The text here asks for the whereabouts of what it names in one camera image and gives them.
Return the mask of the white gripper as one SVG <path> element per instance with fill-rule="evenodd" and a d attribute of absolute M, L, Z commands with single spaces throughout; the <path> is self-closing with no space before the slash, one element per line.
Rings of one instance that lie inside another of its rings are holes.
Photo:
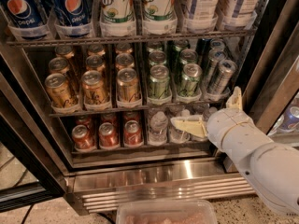
<path fill-rule="evenodd" d="M 235 87 L 226 102 L 226 107 L 214 113 L 207 122 L 201 115 L 171 118 L 172 125 L 183 132 L 197 137 L 208 137 L 221 152 L 230 158 L 245 158 L 258 147 L 273 142 L 260 131 L 244 111 L 242 91 Z"/>

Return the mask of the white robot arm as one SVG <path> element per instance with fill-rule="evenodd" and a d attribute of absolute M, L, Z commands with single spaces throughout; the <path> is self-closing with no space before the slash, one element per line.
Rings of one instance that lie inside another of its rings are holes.
<path fill-rule="evenodd" d="M 226 107 L 207 122 L 200 116 L 174 117 L 175 128 L 208 140 L 225 153 L 263 203 L 277 214 L 299 214 L 299 150 L 277 143 L 258 129 L 234 88 Z"/>

